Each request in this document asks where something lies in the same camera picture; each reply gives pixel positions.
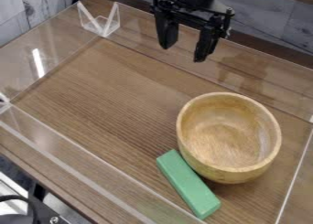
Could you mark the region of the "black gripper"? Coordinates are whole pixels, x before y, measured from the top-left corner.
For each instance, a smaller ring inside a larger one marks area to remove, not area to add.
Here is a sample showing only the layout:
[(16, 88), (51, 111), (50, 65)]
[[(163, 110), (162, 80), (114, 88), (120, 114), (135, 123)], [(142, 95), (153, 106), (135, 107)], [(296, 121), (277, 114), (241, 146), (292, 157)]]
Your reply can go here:
[(219, 37), (230, 35), (234, 9), (219, 0), (153, 0), (151, 12), (161, 47), (169, 49), (178, 42), (178, 25), (201, 29), (194, 62), (203, 62), (213, 53)]

